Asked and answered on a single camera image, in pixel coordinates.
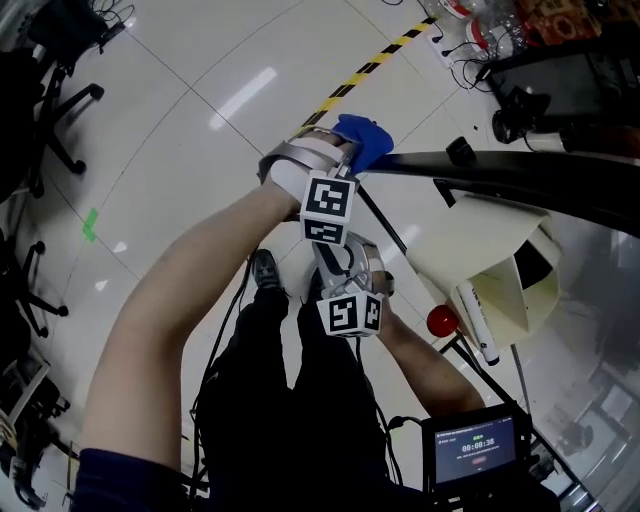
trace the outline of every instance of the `white tile floor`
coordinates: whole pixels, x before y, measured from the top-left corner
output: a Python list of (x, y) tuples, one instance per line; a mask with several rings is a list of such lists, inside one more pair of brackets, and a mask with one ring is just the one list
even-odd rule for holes
[[(65, 82), (64, 97), (89, 82), (105, 88), (99, 103), (69, 116), (59, 127), (73, 156), (87, 163), (86, 174), (71, 175), (47, 154), (46, 194), (28, 201), (29, 220), (48, 246), (38, 286), (47, 288), (45, 297), (64, 302), (71, 312), (67, 318), (48, 318), (52, 335), (39, 342), (53, 364), (54, 379), (72, 402), (64, 418), (70, 437), (79, 428), (110, 327), (162, 251), (189, 226), (256, 186), (261, 154), (290, 135), (390, 40), (423, 18), (410, 1), (398, 7), (379, 0), (135, 3), (129, 32), (116, 37), (103, 55), (85, 55)], [(490, 149), (498, 146), (490, 130), (493, 110), (488, 95), (457, 89), (422, 35), (353, 90), (325, 122), (331, 125), (340, 112), (372, 117), (393, 135), (396, 151), (444, 150), (462, 134), (476, 149)], [(364, 184), (407, 243), (446, 209), (427, 179), (370, 175)], [(98, 239), (89, 242), (81, 229), (92, 208), (99, 211)], [(396, 312), (434, 341), (424, 327), (434, 299), (359, 199), (351, 228), (380, 246), (396, 277)], [(20, 247), (34, 236), (26, 232)], [(292, 296), (292, 314), (282, 329), (292, 383), (301, 351), (295, 312), (312, 255), (293, 224), (277, 228), (265, 245), (279, 260)], [(182, 393), (187, 424), (204, 362), (239, 280), (240, 275), (187, 346)], [(250, 288), (245, 303), (252, 293)], [(380, 342), (366, 340), (363, 351), (387, 416), (424, 416)], [(451, 359), (488, 403), (497, 402), (462, 361)], [(504, 359), (493, 372), (520, 398), (512, 363)], [(419, 436), (411, 428), (394, 438), (406, 481), (421, 487)]]

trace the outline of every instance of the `white marker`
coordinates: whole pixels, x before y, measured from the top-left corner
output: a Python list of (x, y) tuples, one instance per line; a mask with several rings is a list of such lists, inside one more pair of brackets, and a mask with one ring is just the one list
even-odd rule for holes
[(467, 310), (467, 314), (471, 319), (471, 325), (480, 343), (480, 352), (482, 352), (484, 360), (489, 366), (498, 364), (500, 362), (500, 355), (496, 349), (493, 334), (491, 334), (489, 330), (487, 319), (482, 312), (482, 306), (480, 305), (473, 286), (471, 286), (469, 281), (465, 281), (458, 285), (458, 292), (460, 293), (464, 308)]

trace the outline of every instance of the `forearm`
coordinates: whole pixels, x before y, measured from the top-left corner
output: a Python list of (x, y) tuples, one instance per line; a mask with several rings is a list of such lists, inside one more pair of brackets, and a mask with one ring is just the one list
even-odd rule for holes
[(82, 445), (180, 468), (182, 350), (242, 262), (290, 212), (273, 183), (194, 226), (123, 306), (87, 399)]
[(291, 197), (271, 183), (192, 227), (140, 281), (114, 332), (121, 325), (133, 328), (153, 338), (159, 350), (186, 341), (291, 204)]
[(387, 318), (378, 337), (429, 415), (445, 416), (484, 407), (480, 394), (442, 354), (390, 310), (384, 313)]

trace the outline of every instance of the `green tape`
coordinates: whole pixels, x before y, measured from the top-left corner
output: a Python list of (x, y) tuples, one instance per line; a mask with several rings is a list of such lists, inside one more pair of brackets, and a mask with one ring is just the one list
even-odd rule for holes
[(96, 234), (93, 232), (93, 226), (95, 225), (97, 220), (98, 210), (96, 210), (95, 208), (91, 208), (91, 211), (87, 216), (87, 220), (84, 222), (84, 226), (82, 226), (82, 232), (90, 242), (93, 242), (96, 239)]

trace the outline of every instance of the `blue cloth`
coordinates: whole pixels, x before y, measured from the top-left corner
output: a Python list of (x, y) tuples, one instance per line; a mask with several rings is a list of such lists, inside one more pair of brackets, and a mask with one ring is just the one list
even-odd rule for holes
[(360, 151), (351, 162), (352, 174), (365, 171), (378, 158), (393, 149), (391, 135), (366, 117), (340, 114), (333, 130), (361, 144)]

